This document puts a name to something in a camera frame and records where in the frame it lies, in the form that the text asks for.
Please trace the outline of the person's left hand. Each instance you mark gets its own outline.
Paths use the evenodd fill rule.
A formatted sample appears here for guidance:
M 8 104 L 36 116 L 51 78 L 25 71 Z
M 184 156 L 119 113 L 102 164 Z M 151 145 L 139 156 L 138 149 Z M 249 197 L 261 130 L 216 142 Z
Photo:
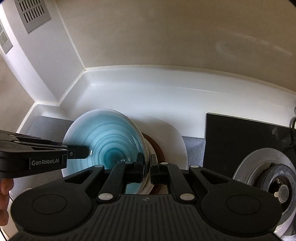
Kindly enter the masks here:
M 10 200 L 9 192 L 14 187 L 14 180 L 5 178 L 1 180 L 1 193 L 0 193 L 0 223 L 5 226 L 9 220 L 8 205 Z

